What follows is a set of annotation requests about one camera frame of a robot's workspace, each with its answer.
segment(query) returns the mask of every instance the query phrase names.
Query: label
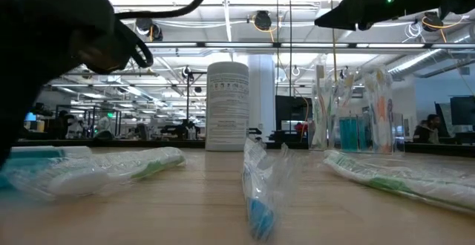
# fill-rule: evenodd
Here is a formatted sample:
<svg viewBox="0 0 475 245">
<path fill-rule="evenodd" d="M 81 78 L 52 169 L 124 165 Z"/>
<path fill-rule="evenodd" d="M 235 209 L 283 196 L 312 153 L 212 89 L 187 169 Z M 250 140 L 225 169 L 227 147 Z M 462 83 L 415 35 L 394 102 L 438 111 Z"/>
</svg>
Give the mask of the label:
<svg viewBox="0 0 475 245">
<path fill-rule="evenodd" d="M 243 74 L 208 74 L 206 140 L 244 144 L 249 124 L 249 78 Z"/>
</svg>

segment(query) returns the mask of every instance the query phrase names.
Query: white cylindrical container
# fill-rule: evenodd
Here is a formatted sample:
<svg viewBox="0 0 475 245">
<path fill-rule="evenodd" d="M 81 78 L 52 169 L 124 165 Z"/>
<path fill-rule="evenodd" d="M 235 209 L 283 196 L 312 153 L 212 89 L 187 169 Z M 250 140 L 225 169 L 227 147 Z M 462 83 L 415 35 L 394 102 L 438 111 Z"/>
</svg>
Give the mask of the white cylindrical container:
<svg viewBox="0 0 475 245">
<path fill-rule="evenodd" d="M 243 151 L 249 127 L 249 69 L 238 62 L 217 62 L 206 75 L 206 150 Z"/>
</svg>

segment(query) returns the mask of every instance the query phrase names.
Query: desk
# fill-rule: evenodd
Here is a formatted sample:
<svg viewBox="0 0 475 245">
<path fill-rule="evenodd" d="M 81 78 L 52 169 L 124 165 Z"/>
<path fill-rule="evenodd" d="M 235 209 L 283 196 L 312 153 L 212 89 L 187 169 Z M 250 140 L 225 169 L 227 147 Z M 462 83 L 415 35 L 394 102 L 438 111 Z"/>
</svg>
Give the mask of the desk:
<svg viewBox="0 0 475 245">
<path fill-rule="evenodd" d="M 133 150 L 94 151 L 125 149 Z M 253 244 L 240 182 L 242 154 L 183 150 L 189 156 L 186 167 L 109 196 L 44 205 L 3 193 L 0 244 Z M 434 245 L 475 240 L 471 216 L 360 186 L 320 166 L 320 154 L 298 153 L 307 164 L 271 244 Z M 431 158 L 441 164 L 443 159 Z"/>
</svg>

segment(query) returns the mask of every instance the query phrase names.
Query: wooden table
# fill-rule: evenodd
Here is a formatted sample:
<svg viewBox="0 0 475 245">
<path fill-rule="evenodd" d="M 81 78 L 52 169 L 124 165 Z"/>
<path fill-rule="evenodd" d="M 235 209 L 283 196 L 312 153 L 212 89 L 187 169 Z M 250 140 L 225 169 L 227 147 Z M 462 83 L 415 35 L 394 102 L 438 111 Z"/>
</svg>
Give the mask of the wooden table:
<svg viewBox="0 0 475 245">
<path fill-rule="evenodd" d="M 0 244 L 253 244 L 242 153 L 184 151 L 186 167 L 109 196 L 44 204 L 1 193 Z M 270 244 L 474 243 L 475 218 L 360 186 L 322 166 L 320 154 L 299 154 L 300 186 Z"/>
</svg>

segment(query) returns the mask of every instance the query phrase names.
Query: white column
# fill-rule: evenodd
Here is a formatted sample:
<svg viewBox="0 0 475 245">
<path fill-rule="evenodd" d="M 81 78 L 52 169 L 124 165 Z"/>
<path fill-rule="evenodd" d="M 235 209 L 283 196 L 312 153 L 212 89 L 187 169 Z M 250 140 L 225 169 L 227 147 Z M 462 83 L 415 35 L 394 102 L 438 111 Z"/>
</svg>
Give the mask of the white column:
<svg viewBox="0 0 475 245">
<path fill-rule="evenodd" d="M 249 127 L 262 131 L 262 140 L 275 130 L 275 71 L 272 55 L 249 55 Z"/>
</svg>

